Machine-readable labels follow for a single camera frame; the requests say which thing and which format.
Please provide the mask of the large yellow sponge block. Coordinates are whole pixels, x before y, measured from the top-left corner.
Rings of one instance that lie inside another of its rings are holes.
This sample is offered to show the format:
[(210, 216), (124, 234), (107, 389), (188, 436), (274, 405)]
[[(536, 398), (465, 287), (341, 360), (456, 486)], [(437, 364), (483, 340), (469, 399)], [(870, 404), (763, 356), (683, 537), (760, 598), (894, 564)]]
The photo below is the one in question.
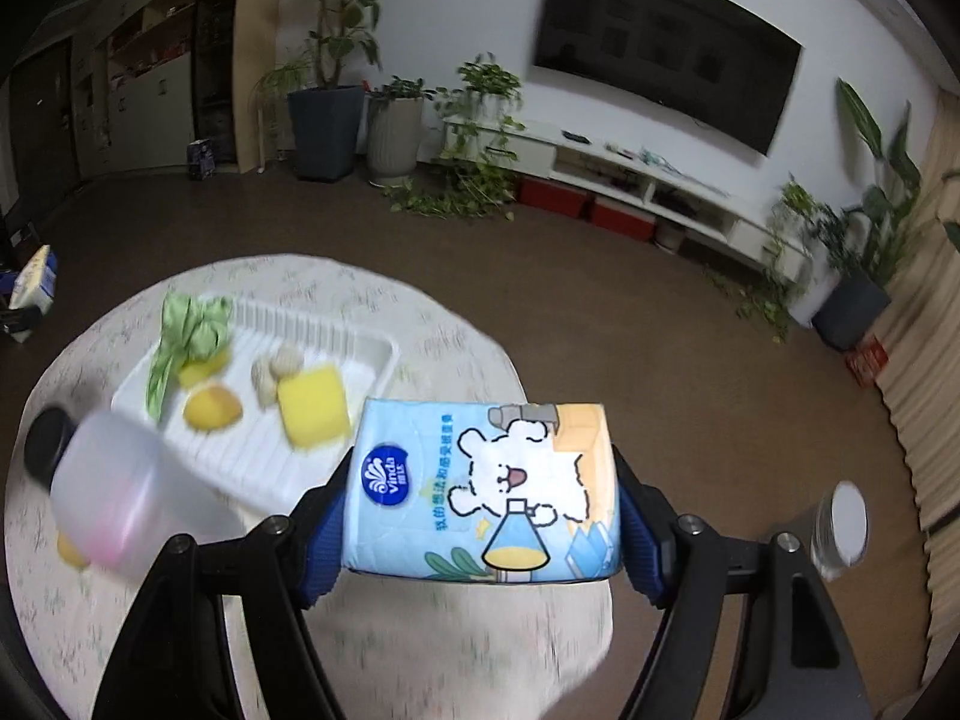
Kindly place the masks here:
[(281, 379), (277, 400), (281, 424), (295, 449), (311, 450), (350, 432), (347, 392), (332, 364)]

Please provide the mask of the blue bear tissue pack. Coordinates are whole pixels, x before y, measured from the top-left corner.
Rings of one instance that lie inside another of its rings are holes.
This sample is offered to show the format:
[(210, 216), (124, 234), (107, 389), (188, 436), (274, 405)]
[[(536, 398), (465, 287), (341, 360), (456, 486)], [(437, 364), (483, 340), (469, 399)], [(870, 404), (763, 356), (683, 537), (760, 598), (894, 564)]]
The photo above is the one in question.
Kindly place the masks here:
[(581, 583), (622, 564), (602, 406), (371, 400), (343, 505), (350, 571)]

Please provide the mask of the beige knitted scrubber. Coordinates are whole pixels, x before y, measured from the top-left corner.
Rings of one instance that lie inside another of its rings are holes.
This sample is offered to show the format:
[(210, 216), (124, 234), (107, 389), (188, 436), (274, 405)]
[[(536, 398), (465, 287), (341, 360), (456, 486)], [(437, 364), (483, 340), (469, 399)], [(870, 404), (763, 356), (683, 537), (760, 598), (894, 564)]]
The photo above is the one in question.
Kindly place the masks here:
[(268, 359), (257, 358), (251, 367), (251, 382), (261, 410), (268, 410), (277, 403), (277, 381), (268, 371)]

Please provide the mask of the yellow foam ball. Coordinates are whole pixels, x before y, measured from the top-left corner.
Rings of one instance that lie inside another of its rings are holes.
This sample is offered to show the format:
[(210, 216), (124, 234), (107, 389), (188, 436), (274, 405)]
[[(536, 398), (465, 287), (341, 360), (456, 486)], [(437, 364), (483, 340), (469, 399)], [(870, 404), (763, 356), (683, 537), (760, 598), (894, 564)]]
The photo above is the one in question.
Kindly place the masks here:
[(214, 433), (236, 424), (244, 415), (241, 400), (223, 385), (199, 388), (187, 399), (182, 416), (197, 433)]
[(64, 532), (57, 533), (55, 546), (57, 546), (57, 554), (67, 566), (73, 567), (77, 571), (84, 571), (91, 564), (91, 561), (82, 555), (82, 551), (71, 543), (70, 538)]

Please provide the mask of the cream knitted scrubber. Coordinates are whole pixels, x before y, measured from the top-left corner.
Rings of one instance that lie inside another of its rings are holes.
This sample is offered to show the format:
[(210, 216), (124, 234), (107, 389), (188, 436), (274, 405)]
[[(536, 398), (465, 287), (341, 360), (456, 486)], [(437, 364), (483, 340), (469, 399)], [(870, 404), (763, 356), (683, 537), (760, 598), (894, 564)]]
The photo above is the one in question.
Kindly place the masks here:
[(302, 371), (302, 366), (304, 366), (304, 356), (301, 349), (291, 343), (283, 343), (268, 358), (268, 371), (275, 380), (296, 376)]

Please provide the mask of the small yellow sponge block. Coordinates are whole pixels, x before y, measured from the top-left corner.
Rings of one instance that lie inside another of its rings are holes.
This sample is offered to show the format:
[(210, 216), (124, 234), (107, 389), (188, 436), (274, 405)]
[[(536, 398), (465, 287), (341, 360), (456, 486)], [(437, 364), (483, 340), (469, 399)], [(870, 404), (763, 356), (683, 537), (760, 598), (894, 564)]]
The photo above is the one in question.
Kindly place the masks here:
[(190, 390), (216, 376), (228, 364), (231, 351), (223, 348), (205, 361), (187, 361), (178, 371), (178, 384), (182, 390)]

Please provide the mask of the green knotted cloth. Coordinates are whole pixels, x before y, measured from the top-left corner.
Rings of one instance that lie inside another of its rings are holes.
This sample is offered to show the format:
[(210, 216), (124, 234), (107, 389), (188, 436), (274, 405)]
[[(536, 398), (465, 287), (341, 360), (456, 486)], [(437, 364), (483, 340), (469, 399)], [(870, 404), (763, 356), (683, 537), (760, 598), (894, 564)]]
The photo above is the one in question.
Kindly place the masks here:
[(188, 362), (212, 359), (228, 344), (231, 314), (229, 298), (202, 299), (167, 291), (161, 304), (160, 339), (146, 379), (145, 408), (151, 421), (163, 416), (171, 377)]

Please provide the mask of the grey cylindrical trash can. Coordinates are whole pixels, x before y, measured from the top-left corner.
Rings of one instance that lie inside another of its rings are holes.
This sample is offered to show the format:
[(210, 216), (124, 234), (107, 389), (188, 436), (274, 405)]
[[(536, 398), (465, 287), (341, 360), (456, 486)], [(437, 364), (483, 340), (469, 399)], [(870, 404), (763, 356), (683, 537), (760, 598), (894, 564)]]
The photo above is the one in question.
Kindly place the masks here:
[(866, 557), (871, 536), (866, 498), (843, 479), (793, 520), (773, 523), (761, 539), (770, 541), (781, 532), (799, 539), (823, 582), (833, 582)]

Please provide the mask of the translucent plastic container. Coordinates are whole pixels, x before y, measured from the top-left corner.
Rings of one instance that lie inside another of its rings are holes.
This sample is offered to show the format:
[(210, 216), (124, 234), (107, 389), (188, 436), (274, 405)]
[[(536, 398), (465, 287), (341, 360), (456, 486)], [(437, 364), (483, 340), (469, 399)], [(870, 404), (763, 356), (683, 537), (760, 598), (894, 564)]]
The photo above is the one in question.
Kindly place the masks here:
[(119, 411), (76, 427), (50, 485), (52, 512), (85, 559), (139, 583), (176, 535), (215, 543), (245, 534), (239, 515), (179, 461), (160, 434)]

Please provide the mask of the small vine plant right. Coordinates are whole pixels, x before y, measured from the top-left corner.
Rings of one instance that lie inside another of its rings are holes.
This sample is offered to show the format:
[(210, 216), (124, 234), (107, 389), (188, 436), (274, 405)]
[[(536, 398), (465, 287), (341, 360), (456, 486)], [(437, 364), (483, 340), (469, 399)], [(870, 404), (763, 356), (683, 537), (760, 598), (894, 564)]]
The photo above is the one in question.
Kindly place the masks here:
[(736, 316), (743, 320), (761, 319), (771, 330), (771, 341), (783, 344), (789, 337), (791, 317), (789, 304), (804, 293), (797, 278), (786, 275), (788, 241), (800, 243), (805, 257), (811, 255), (814, 227), (822, 215), (822, 205), (814, 199), (796, 177), (779, 189), (768, 216), (768, 242), (761, 248), (761, 270), (758, 277), (740, 280), (705, 266), (706, 279), (728, 300), (736, 305)]

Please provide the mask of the red decorative box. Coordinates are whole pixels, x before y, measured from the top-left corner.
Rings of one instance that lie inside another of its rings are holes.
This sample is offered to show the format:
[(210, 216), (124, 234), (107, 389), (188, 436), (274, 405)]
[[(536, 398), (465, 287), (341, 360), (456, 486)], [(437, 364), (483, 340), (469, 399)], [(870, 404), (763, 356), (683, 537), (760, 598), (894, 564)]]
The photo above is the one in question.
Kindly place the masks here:
[(844, 355), (844, 364), (859, 387), (869, 388), (889, 364), (889, 353), (882, 341), (869, 335)]

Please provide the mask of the black cylinder container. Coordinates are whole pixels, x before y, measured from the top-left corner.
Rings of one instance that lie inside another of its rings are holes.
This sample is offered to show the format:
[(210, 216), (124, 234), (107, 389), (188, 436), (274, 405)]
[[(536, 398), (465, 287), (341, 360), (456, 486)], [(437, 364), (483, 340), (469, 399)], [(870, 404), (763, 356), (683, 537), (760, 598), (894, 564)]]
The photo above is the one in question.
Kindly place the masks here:
[(44, 408), (29, 426), (25, 440), (25, 470), (48, 491), (60, 460), (76, 431), (76, 422), (59, 405)]

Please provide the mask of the red storage box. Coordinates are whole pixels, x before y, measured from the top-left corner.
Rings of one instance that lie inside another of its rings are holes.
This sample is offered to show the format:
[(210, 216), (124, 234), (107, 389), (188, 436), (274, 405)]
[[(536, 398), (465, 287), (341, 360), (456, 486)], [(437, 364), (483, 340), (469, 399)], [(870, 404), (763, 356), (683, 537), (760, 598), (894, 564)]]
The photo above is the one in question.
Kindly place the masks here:
[(617, 232), (625, 238), (649, 242), (656, 232), (656, 218), (636, 206), (596, 195), (592, 200), (589, 219), (594, 226), (605, 231)]
[(590, 200), (587, 190), (559, 182), (524, 176), (519, 185), (519, 202), (523, 205), (573, 220), (584, 220), (589, 215)]

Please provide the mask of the beige curtain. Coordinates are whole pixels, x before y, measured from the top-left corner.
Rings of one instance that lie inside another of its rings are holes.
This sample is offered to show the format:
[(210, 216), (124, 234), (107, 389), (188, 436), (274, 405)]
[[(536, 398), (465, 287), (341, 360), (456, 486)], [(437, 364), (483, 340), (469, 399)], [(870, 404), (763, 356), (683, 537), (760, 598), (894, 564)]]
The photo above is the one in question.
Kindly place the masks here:
[(905, 449), (928, 558), (931, 619), (921, 681), (929, 683), (958, 635), (958, 98), (939, 96), (923, 161), (919, 244), (893, 280), (877, 335), (889, 362), (878, 388)]

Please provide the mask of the white tv console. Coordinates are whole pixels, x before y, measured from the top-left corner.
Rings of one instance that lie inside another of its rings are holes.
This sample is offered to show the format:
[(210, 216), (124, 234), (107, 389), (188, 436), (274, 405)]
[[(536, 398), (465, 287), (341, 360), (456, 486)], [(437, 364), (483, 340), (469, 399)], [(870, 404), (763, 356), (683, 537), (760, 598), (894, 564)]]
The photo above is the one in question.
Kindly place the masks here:
[(506, 166), (523, 176), (559, 182), (644, 211), (748, 265), (777, 266), (786, 280), (797, 280), (804, 270), (802, 244), (771, 231), (765, 215), (734, 195), (665, 167), (594, 142), (571, 140), (555, 125), (542, 122), (501, 128), (480, 121), (477, 143), (493, 156), (505, 156)]

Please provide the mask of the large leaf plant dark pot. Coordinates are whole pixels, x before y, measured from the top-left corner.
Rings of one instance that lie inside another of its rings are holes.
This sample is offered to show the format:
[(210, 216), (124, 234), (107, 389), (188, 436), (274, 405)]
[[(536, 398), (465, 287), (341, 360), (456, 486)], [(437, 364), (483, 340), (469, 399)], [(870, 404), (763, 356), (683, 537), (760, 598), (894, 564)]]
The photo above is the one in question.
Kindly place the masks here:
[(931, 187), (908, 153), (911, 110), (903, 110), (891, 137), (882, 135), (874, 114), (850, 83), (835, 83), (844, 122), (853, 127), (871, 156), (872, 182), (861, 200), (841, 210), (822, 205), (811, 231), (827, 249), (839, 282), (812, 319), (820, 339), (835, 351), (853, 349), (889, 307), (889, 288), (914, 259), (931, 225), (921, 218), (944, 188), (958, 182), (947, 167)]

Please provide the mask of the blue white carton box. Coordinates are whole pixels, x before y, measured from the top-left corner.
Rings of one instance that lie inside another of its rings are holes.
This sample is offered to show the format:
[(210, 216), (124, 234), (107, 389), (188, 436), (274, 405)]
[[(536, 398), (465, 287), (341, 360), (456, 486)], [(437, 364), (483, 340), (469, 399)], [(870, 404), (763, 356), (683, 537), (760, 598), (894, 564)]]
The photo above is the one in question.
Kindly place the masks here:
[(55, 252), (50, 245), (43, 245), (16, 277), (10, 296), (11, 309), (36, 307), (45, 316), (53, 304), (57, 270)]

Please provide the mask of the trailing green vine plant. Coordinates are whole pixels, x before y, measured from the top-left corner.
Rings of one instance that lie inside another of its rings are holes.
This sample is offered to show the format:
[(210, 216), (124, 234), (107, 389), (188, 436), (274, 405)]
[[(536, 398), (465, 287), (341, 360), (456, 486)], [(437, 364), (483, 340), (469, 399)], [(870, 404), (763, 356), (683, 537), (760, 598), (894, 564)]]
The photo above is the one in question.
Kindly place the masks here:
[(457, 67), (459, 85), (438, 86), (428, 99), (441, 124), (441, 146), (428, 164), (430, 182), (404, 179), (382, 189), (394, 213), (421, 218), (514, 220), (516, 149), (512, 135), (523, 105), (521, 78), (482, 52)]

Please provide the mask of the dark blue floor box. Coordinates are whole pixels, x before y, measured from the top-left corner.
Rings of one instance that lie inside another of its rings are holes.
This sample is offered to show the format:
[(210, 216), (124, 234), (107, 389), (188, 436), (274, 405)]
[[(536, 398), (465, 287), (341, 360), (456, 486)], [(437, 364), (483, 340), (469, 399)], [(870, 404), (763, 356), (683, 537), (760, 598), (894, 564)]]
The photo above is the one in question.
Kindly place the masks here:
[(187, 145), (187, 177), (191, 181), (205, 181), (217, 171), (215, 151), (210, 138), (200, 138)]

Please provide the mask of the plant in white ribbed pot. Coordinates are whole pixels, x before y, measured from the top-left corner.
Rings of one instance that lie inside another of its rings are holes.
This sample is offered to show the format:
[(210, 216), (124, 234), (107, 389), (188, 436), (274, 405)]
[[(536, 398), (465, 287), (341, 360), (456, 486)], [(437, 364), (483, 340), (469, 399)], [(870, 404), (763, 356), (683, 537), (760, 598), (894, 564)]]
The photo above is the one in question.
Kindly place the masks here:
[(423, 138), (423, 107), (434, 91), (423, 78), (394, 75), (368, 98), (366, 161), (374, 187), (403, 184), (415, 171)]

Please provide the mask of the tall plant in blue pot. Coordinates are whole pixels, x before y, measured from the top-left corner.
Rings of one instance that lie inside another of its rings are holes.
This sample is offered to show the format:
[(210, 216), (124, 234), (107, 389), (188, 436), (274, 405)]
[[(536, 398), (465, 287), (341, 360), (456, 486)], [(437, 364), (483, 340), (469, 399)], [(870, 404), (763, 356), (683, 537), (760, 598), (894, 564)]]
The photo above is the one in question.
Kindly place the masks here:
[(304, 49), (267, 71), (257, 98), (283, 98), (295, 140), (295, 172), (302, 181), (333, 184), (355, 169), (355, 149), (364, 109), (363, 86), (347, 85), (348, 59), (363, 55), (381, 64), (376, 28), (381, 0), (313, 0), (316, 22)]

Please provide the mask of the wall mounted black television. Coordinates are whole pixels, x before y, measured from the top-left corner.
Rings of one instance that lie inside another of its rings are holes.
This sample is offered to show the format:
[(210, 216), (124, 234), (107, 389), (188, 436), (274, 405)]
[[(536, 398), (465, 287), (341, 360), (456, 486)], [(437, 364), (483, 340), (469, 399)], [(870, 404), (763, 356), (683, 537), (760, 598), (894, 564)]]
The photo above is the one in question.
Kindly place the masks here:
[(545, 0), (534, 64), (770, 151), (802, 46), (731, 0)]

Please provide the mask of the white wall cabinet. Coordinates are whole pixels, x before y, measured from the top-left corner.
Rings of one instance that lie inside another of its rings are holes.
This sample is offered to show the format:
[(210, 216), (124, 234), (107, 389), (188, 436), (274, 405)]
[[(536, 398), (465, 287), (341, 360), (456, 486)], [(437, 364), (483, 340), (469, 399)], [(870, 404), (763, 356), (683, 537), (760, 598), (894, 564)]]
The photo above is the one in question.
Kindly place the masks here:
[(73, 41), (80, 176), (166, 171), (194, 140), (195, 0), (103, 0)]

